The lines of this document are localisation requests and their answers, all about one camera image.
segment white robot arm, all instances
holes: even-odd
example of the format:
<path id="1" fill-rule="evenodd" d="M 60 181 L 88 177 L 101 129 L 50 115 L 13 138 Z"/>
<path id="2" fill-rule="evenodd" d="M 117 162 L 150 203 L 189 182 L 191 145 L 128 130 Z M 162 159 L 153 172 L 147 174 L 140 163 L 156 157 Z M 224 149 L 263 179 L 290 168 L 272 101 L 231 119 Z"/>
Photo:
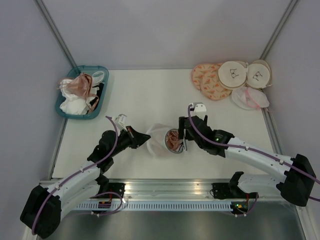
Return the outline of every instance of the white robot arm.
<path id="1" fill-rule="evenodd" d="M 314 180 L 295 171 L 294 166 L 304 173 L 316 177 L 309 160 L 300 154 L 296 157 L 275 154 L 241 140 L 230 132 L 212 130 L 207 126 L 206 107 L 202 102 L 189 105 L 188 117 L 179 118 L 179 139 L 195 141 L 211 155 L 238 160 L 264 171 L 264 175 L 236 172 L 227 184 L 230 198 L 242 198 L 246 194 L 258 193 L 260 196 L 281 195 L 288 202 L 305 207 L 314 186 Z M 219 191 L 220 184 L 213 184 L 214 197 L 225 199 Z"/>
<path id="2" fill-rule="evenodd" d="M 179 118 L 179 139 L 195 141 L 211 155 L 238 160 L 267 173 L 250 175 L 236 172 L 223 188 L 220 188 L 220 183 L 213 183 L 215 198 L 242 199 L 246 198 L 246 194 L 259 192 L 261 196 L 281 195 L 292 204 L 306 206 L 314 181 L 290 168 L 291 165 L 295 166 L 316 177 L 305 156 L 298 154 L 293 158 L 267 152 L 242 141 L 232 133 L 211 130 L 207 126 L 206 107 L 201 102 L 193 103 L 188 110 L 188 117 Z M 118 140 L 116 141 L 114 131 L 104 132 L 99 144 L 78 172 L 47 188 L 38 185 L 31 191 L 20 220 L 31 228 L 34 234 L 43 239 L 49 237 L 66 214 L 79 203 L 96 194 L 107 192 L 109 180 L 103 173 L 114 163 L 112 157 L 128 147 L 136 149 L 150 139 L 149 135 L 125 126 L 125 119 L 123 114 L 115 119 L 115 125 L 121 129 Z"/>

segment blue laundry basket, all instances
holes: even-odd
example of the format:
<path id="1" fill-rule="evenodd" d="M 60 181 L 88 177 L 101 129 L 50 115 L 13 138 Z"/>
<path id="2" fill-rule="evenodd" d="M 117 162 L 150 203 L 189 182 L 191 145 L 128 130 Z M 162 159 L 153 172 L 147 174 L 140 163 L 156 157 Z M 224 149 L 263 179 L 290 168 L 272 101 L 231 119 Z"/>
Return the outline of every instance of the blue laundry basket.
<path id="1" fill-rule="evenodd" d="M 60 105 L 66 100 L 64 96 L 62 96 L 62 93 L 60 91 L 59 96 L 55 102 L 55 111 L 62 117 L 66 119 L 79 119 L 79 120 L 86 120 L 86 119 L 94 119 L 97 117 L 100 113 L 104 98 L 105 98 L 105 93 L 107 89 L 107 84 L 108 84 L 108 78 L 109 78 L 109 71 L 103 67 L 103 66 L 86 66 L 86 65 L 81 65 L 81 66 L 76 66 L 72 68 L 67 77 L 68 78 L 76 78 L 78 77 L 81 73 L 86 73 L 92 76 L 97 71 L 103 71 L 104 72 L 104 78 L 102 80 L 103 83 L 103 89 L 101 96 L 99 98 L 99 102 L 95 110 L 91 113 L 84 114 L 84 115 L 73 115 L 73 114 L 66 114 L 60 109 Z"/>

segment white connector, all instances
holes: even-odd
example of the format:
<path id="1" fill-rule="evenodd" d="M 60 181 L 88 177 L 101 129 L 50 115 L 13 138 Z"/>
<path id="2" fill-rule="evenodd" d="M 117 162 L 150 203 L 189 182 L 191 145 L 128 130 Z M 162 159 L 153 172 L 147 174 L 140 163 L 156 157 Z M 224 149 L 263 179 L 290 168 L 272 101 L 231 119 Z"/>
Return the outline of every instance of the white connector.
<path id="1" fill-rule="evenodd" d="M 114 124 L 118 129 L 127 131 L 127 128 L 126 128 L 127 115 L 120 114 L 117 117 L 113 116 L 111 119 L 112 121 L 114 121 Z"/>
<path id="2" fill-rule="evenodd" d="M 193 102 L 191 103 L 191 107 L 194 109 L 194 115 L 198 116 L 202 120 L 205 119 L 207 108 L 203 102 Z"/>

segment white table surface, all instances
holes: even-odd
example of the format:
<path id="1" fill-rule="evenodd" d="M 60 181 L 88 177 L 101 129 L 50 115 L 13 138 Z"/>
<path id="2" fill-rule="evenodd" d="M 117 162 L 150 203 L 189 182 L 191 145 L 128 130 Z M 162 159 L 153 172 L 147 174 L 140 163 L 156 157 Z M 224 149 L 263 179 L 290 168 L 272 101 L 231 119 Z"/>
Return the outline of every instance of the white table surface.
<path id="1" fill-rule="evenodd" d="M 111 70 L 101 112 L 92 120 L 69 119 L 65 128 L 53 178 L 64 178 L 87 160 L 101 135 L 113 130 L 108 116 L 127 115 L 127 125 L 145 133 L 161 123 L 178 128 L 178 119 L 187 116 L 190 103 L 203 102 L 208 125 L 222 129 L 259 148 L 272 151 L 263 114 L 244 110 L 231 98 L 212 101 L 203 96 L 191 81 L 191 69 Z M 152 157 L 145 145 L 128 148 L 114 158 L 105 175 L 112 179 L 224 179 L 236 171 L 263 172 L 245 163 L 209 155 L 188 143 L 188 151 L 167 158 Z"/>

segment white wall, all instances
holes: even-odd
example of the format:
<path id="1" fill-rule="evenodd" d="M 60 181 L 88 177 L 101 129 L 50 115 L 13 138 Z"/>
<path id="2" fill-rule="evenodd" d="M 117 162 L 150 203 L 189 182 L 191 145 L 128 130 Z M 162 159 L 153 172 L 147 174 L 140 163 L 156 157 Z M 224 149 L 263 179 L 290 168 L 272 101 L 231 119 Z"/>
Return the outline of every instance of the white wall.
<path id="1" fill-rule="evenodd" d="M 1 1 L 0 33 L 0 239 L 19 240 L 62 124 L 56 84 L 71 67 L 32 0 Z"/>
<path id="2" fill-rule="evenodd" d="M 74 60 L 193 68 L 263 52 L 289 0 L 44 0 Z"/>
<path id="3" fill-rule="evenodd" d="M 320 1 L 302 0 L 267 61 L 274 85 L 266 93 L 285 154 L 305 155 L 320 178 Z M 320 198 L 315 185 L 313 197 Z M 320 226 L 320 203 L 309 201 Z"/>

